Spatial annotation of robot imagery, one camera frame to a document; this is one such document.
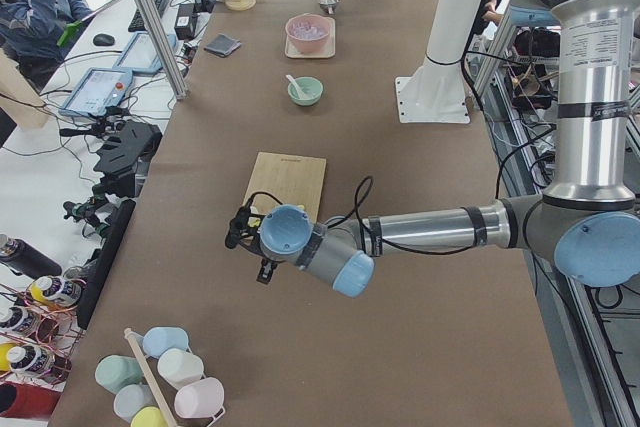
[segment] computer mouse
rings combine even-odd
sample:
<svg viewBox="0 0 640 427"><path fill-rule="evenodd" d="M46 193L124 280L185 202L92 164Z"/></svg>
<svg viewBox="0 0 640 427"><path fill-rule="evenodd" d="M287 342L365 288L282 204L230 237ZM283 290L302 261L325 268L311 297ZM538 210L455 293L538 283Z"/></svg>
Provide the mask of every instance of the computer mouse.
<svg viewBox="0 0 640 427"><path fill-rule="evenodd" d="M116 43L116 39L109 34L97 34L93 38L93 45L98 47L110 47Z"/></svg>

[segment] wooden tray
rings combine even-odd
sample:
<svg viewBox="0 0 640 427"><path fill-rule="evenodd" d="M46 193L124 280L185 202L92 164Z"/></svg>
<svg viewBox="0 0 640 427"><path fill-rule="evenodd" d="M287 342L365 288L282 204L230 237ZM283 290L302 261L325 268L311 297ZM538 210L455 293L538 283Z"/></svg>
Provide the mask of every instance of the wooden tray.
<svg viewBox="0 0 640 427"><path fill-rule="evenodd" d="M336 55L336 21L331 17L328 17L328 19L331 25L329 30L329 40L324 44L322 50L311 54L301 54L298 49L289 42L289 37L287 37L284 46L285 55L291 59L328 59Z"/></svg>

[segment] yellow cup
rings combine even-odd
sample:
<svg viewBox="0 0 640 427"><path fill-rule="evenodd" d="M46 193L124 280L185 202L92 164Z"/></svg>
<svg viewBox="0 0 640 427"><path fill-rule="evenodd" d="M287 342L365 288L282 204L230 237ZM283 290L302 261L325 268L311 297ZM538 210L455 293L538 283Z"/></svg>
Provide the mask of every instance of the yellow cup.
<svg viewBox="0 0 640 427"><path fill-rule="evenodd" d="M7 352L13 347L17 347L17 345L10 342L0 344L0 372L8 372L9 369L11 369L9 361L7 360Z"/></svg>
<svg viewBox="0 0 640 427"><path fill-rule="evenodd" d="M31 297L33 297L33 300L35 300L36 302L40 302L42 305L45 305L49 308L49 310L60 310L56 308L56 304L44 298L42 290L36 287L35 282L33 282L29 286L29 293L31 294Z"/></svg>
<svg viewBox="0 0 640 427"><path fill-rule="evenodd" d="M133 418L131 427L167 427L167 423L159 408L145 407Z"/></svg>

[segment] white bottle cap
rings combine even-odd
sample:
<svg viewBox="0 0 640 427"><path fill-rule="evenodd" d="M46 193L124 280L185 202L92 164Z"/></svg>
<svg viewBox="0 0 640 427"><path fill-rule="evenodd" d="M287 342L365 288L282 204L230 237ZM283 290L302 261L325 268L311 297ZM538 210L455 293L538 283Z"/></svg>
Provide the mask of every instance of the white bottle cap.
<svg viewBox="0 0 640 427"><path fill-rule="evenodd" d="M0 311L0 322L9 322L13 317L13 311L10 309Z"/></svg>
<svg viewBox="0 0 640 427"><path fill-rule="evenodd" d="M27 356L27 350L24 347L11 347L7 352L7 360L12 364L20 362Z"/></svg>
<svg viewBox="0 0 640 427"><path fill-rule="evenodd" d="M36 280L36 287L41 291L47 290L49 287L53 285L53 279L51 277L40 277Z"/></svg>

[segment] white pillar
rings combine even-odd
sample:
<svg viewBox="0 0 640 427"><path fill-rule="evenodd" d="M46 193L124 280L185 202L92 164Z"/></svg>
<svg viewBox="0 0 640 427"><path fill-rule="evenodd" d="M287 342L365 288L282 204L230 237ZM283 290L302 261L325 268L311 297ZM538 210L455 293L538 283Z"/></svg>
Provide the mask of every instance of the white pillar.
<svg viewBox="0 0 640 427"><path fill-rule="evenodd" d="M423 64L413 77L396 79L400 122L469 122L457 61L463 56L481 1L438 0Z"/></svg>

